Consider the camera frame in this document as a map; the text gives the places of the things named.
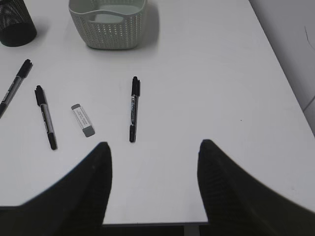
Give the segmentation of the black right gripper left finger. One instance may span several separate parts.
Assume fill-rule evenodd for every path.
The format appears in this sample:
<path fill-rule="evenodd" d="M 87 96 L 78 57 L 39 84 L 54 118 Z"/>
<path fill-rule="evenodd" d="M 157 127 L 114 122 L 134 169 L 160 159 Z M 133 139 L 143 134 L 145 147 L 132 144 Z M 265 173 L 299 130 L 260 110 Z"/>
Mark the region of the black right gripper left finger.
<path fill-rule="evenodd" d="M 112 158 L 99 143 L 74 169 L 26 203 L 1 207 L 2 236 L 98 236 L 112 185 Z"/>

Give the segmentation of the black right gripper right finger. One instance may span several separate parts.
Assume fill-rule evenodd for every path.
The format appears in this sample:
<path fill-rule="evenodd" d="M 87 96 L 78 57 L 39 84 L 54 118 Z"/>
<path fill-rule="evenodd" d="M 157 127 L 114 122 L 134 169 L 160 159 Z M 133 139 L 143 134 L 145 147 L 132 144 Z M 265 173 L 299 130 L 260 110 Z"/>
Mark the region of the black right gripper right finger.
<path fill-rule="evenodd" d="M 203 140 L 197 180 L 212 236 L 313 236 L 314 212 L 273 191 L 212 140 Z"/>

